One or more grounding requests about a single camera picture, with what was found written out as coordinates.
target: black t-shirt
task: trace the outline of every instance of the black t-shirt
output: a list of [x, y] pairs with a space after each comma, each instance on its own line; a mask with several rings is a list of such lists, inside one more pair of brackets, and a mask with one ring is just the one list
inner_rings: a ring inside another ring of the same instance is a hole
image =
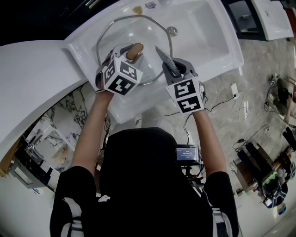
[[[72, 167], [60, 175], [50, 220], [51, 236], [60, 236], [71, 222], [72, 198], [82, 210], [84, 235], [113, 233], [151, 235], [195, 233], [212, 236], [212, 210], [204, 193], [191, 187], [176, 165], [176, 142], [156, 128], [126, 130], [109, 137], [100, 171], [100, 190], [107, 202], [98, 202], [94, 177], [83, 167]], [[210, 175], [204, 185], [209, 202], [220, 208], [239, 232], [229, 176]]]

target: sink drain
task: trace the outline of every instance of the sink drain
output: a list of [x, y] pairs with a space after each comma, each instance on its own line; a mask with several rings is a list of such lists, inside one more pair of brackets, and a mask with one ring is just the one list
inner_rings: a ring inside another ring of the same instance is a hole
[[178, 30], [173, 26], [168, 27], [166, 30], [171, 36], [176, 36], [178, 34]]

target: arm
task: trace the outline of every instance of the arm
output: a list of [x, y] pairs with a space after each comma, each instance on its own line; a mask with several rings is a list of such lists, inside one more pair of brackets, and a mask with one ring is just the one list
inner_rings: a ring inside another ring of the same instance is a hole
[[197, 126], [207, 178], [215, 172], [226, 172], [225, 157], [206, 111], [194, 112], [193, 117]]
[[96, 94], [94, 104], [75, 147], [71, 167], [82, 166], [94, 175], [105, 115], [112, 97], [113, 94], [110, 92]]

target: sink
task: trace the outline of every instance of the sink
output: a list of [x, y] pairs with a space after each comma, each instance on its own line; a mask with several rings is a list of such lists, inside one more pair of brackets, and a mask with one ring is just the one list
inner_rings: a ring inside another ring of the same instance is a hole
[[[145, 7], [147, 0], [121, 0], [89, 19], [65, 39], [69, 50], [87, 78], [94, 78], [98, 68], [96, 42], [104, 28], [114, 19], [133, 15], [132, 8], [143, 7], [143, 15], [152, 17], [165, 28], [173, 26], [178, 34], [171, 37], [173, 57], [192, 63], [201, 81], [243, 65], [241, 49], [232, 23], [222, 3], [217, 0], [173, 0], [169, 5]], [[104, 60], [117, 44], [144, 44], [143, 55], [147, 63], [143, 80], [149, 81], [161, 72], [162, 61], [155, 45], [169, 53], [166, 33], [143, 18], [116, 22], [103, 37], [99, 52]], [[108, 109], [119, 123], [124, 123], [155, 105], [170, 99], [161, 76], [156, 82], [139, 86], [128, 96], [114, 96]]]

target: person's right arm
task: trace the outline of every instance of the person's right arm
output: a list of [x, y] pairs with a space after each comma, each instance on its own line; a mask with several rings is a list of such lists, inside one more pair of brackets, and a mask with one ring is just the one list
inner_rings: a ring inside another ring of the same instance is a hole
[[226, 172], [226, 161], [215, 130], [205, 110], [193, 113], [196, 122], [203, 164], [207, 177], [215, 172]]

